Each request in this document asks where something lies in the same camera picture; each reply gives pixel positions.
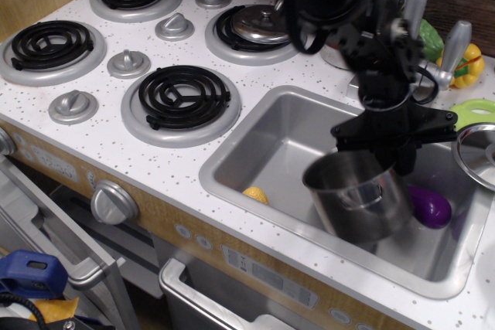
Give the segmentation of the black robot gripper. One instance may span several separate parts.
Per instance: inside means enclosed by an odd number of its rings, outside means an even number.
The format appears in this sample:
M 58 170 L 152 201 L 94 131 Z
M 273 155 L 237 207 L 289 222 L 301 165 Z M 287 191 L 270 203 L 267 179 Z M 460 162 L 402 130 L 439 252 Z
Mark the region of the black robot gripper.
M 389 100 L 362 92 L 357 96 L 364 111 L 334 126 L 332 136 L 341 151 L 372 151 L 383 170 L 394 168 L 399 175 L 409 175 L 415 168 L 416 148 L 456 139 L 458 115 L 418 104 L 409 92 Z M 395 160 L 392 150 L 397 150 Z

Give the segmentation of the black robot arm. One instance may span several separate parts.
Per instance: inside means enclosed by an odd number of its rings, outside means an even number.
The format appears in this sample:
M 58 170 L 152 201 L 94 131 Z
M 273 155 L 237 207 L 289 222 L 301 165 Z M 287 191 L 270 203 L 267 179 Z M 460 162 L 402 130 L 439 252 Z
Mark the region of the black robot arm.
M 425 72 L 418 31 L 427 0 L 282 1 L 293 46 L 314 54 L 333 44 L 357 78 L 364 111 L 332 129 L 339 151 L 368 150 L 407 175 L 421 146 L 455 138 L 457 116 L 412 94 Z

